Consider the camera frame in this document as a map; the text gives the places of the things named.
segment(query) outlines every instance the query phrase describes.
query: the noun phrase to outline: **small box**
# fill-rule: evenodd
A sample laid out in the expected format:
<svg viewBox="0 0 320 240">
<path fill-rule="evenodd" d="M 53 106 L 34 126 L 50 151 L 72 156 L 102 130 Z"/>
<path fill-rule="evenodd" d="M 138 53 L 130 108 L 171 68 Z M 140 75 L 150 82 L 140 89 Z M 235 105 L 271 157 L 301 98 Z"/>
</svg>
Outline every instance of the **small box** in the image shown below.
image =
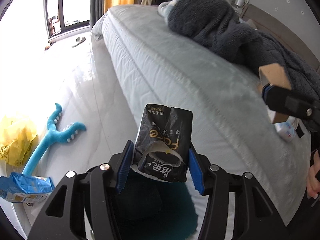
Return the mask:
<svg viewBox="0 0 320 240">
<path fill-rule="evenodd" d="M 292 89 L 284 68 L 278 63 L 259 67 L 259 76 L 261 87 L 270 83 L 270 85 L 275 85 L 289 90 Z M 269 108 L 267 108 L 267 110 L 271 123 L 285 122 L 289 117 L 286 114 L 272 111 Z"/>
</svg>

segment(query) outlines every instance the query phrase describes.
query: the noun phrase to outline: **blue stuffed toy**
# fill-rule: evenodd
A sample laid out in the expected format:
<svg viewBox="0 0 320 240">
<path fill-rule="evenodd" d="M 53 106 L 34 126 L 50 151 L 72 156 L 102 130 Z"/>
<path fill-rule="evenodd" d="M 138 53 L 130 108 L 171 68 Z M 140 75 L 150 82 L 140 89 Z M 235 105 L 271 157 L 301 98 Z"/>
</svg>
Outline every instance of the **blue stuffed toy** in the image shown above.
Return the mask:
<svg viewBox="0 0 320 240">
<path fill-rule="evenodd" d="M 67 126 L 67 129 L 63 129 L 62 132 L 57 131 L 56 124 L 59 121 L 59 117 L 61 116 L 62 107 L 61 105 L 56 103 L 56 110 L 50 115 L 47 121 L 47 129 L 48 132 L 41 140 L 30 159 L 28 160 L 22 174 L 29 175 L 33 173 L 36 168 L 38 162 L 43 156 L 44 152 L 48 149 L 49 146 L 58 142 L 58 143 L 68 143 L 74 139 L 75 134 L 78 133 L 79 130 L 85 131 L 85 125 L 80 122 L 71 123 L 70 126 Z"/>
</svg>

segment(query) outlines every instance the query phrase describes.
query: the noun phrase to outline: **gray blanket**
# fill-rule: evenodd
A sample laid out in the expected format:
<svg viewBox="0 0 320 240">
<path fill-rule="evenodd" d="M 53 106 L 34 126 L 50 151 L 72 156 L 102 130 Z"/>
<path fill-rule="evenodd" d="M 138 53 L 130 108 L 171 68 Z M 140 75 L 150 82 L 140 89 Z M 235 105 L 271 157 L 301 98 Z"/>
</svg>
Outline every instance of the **gray blanket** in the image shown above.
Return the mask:
<svg viewBox="0 0 320 240">
<path fill-rule="evenodd" d="M 172 31 L 229 62 L 247 66 L 256 75 L 260 66 L 279 63 L 293 90 L 320 100 L 320 77 L 316 71 L 272 35 L 239 23 L 225 0 L 174 0 L 161 4 L 158 11 Z M 311 123 L 304 123 L 313 130 Z"/>
</svg>

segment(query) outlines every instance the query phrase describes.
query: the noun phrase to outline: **bed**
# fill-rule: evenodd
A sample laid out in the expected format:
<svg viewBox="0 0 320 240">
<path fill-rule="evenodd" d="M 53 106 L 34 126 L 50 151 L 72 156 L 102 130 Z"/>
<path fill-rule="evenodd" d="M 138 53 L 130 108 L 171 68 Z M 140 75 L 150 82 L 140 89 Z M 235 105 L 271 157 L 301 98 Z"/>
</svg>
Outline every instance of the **bed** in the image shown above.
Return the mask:
<svg viewBox="0 0 320 240">
<path fill-rule="evenodd" d="M 193 111 L 192 143 L 229 173 L 252 172 L 287 225 L 303 198 L 310 163 L 310 133 L 286 143 L 270 124 L 258 78 L 192 40 L 172 33 L 157 7 L 115 6 L 95 24 L 104 39 L 130 110 L 139 126 L 144 106 L 159 103 Z M 198 214 L 207 197 L 186 183 Z M 234 207 L 229 203 L 229 221 Z M 232 238 L 228 223 L 226 239 Z"/>
</svg>

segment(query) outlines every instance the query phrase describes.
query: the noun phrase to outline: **human hand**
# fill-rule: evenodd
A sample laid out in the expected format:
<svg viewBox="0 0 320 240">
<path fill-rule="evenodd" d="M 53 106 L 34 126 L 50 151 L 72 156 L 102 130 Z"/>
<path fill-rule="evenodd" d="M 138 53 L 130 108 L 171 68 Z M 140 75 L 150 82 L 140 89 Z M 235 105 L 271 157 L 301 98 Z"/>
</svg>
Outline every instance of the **human hand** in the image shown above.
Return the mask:
<svg viewBox="0 0 320 240">
<path fill-rule="evenodd" d="M 320 157 L 318 151 L 313 155 L 314 164 L 310 167 L 307 177 L 307 192 L 314 199 L 318 197 L 320 192 L 320 182 L 316 179 L 316 174 L 320 170 Z"/>
</svg>

